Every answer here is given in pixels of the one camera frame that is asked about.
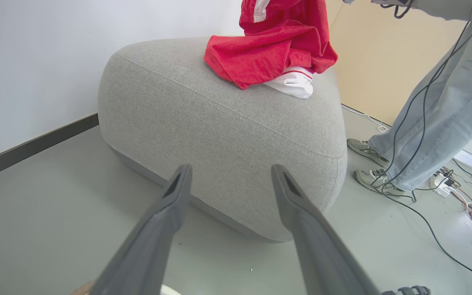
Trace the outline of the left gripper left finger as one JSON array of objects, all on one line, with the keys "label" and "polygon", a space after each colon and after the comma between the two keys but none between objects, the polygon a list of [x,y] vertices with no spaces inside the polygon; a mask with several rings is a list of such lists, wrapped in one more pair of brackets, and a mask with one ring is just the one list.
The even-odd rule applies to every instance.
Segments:
[{"label": "left gripper left finger", "polygon": [[192,166],[178,167],[97,278],[92,295],[159,295],[173,237],[185,222],[192,177]]}]

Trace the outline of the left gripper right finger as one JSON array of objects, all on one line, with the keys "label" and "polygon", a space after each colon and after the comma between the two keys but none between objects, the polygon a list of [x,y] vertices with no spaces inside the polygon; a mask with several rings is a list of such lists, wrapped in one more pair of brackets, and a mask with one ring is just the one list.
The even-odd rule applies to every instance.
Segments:
[{"label": "left gripper right finger", "polygon": [[291,232],[309,295],[378,295],[367,273],[286,167],[271,177],[279,216]]}]

